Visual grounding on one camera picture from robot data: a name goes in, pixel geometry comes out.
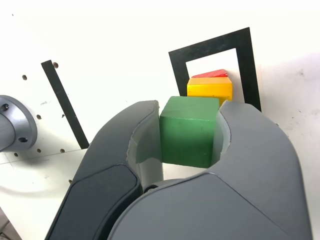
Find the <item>green cube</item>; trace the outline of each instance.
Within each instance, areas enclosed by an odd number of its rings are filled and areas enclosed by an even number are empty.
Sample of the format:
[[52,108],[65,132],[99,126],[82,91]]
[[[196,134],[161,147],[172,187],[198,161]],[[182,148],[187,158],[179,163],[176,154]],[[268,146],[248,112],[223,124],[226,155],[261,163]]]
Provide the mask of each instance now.
[[208,168],[219,99],[172,96],[160,115],[162,161]]

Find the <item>black strip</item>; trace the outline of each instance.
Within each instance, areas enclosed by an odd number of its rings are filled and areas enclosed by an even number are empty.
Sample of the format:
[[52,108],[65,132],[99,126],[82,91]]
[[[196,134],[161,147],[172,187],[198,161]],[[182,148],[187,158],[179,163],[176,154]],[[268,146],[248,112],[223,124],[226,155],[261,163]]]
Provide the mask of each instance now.
[[187,96],[187,84],[190,78],[186,62],[234,48],[238,60],[244,101],[261,111],[256,66],[249,27],[169,52],[180,96]]
[[89,147],[89,142],[86,138],[84,131],[82,130],[80,122],[78,121],[76,113],[69,101],[69,98],[66,94],[64,86],[62,85],[59,79],[59,76],[56,72],[55,67],[52,64],[52,61],[51,60],[45,61],[41,63],[41,65],[45,72],[46,77],[48,78],[51,84],[51,87],[56,95],[56,98],[60,103],[62,111],[69,122],[69,125],[73,131],[73,134],[78,144],[80,145],[80,148],[87,149]]

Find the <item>yellow block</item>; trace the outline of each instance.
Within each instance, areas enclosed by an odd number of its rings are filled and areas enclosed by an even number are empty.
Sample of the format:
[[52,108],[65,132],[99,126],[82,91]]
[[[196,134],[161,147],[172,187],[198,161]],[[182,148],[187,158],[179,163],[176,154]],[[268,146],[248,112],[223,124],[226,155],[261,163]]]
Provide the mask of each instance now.
[[232,101],[232,82],[228,77],[191,78],[187,85],[187,96],[217,98],[221,106],[225,100]]

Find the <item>white surface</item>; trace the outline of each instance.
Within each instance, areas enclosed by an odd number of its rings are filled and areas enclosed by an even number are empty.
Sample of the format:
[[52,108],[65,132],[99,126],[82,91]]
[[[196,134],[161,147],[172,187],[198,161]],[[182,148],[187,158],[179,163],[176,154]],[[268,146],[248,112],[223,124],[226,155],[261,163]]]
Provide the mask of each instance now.
[[[8,223],[8,218],[5,215],[4,211],[0,208],[0,229],[4,227],[2,232],[7,235],[11,240],[21,240],[21,237],[18,235],[17,231],[14,229],[11,222]],[[2,237],[3,235],[0,234],[0,240],[7,240],[6,238]]]
[[0,165],[0,204],[23,240],[43,240],[86,150]]
[[[79,146],[66,118],[61,118],[63,112],[42,62],[59,64],[57,72],[90,142],[103,124],[130,104],[157,99],[163,108],[170,96],[178,95],[169,51],[250,27],[262,112],[279,124],[296,148],[313,236],[319,240],[319,9],[308,1],[288,5],[280,0],[261,7],[256,6],[260,2],[251,1],[105,4],[19,1],[10,9],[0,7],[0,94],[21,100],[34,116],[42,116],[36,119],[40,136],[36,146],[18,157],[6,153],[12,167],[0,156],[0,171],[5,173],[0,186],[7,190],[0,191],[5,194],[0,206],[22,239],[43,239],[81,158],[58,154],[61,148],[69,152]],[[212,56],[188,62],[190,75],[225,68],[241,101],[235,51],[218,55],[220,59]],[[44,156],[45,164],[13,162],[37,156]],[[61,165],[69,170],[65,172]],[[52,185],[46,184],[46,174],[52,177]],[[19,180],[22,176],[26,183]],[[22,217],[30,213],[32,218]]]
[[8,163],[9,160],[4,152],[0,152],[0,165]]
[[203,172],[204,168],[163,163],[163,179],[184,179]]

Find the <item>black tape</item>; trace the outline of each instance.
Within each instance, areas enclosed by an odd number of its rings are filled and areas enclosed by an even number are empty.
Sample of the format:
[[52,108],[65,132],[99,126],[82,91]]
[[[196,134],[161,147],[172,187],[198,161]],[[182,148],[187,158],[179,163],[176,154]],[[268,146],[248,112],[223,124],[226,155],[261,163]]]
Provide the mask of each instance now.
[[55,67],[51,60],[41,63],[42,68],[45,72],[46,77],[48,78],[50,85],[58,99],[62,111],[68,120],[68,123],[73,131],[73,134],[80,146],[81,149],[87,149],[89,147],[89,142],[87,137],[82,130],[80,122],[77,118],[77,115],[70,103],[70,100],[66,94],[64,86],[62,85],[60,78],[56,72]]

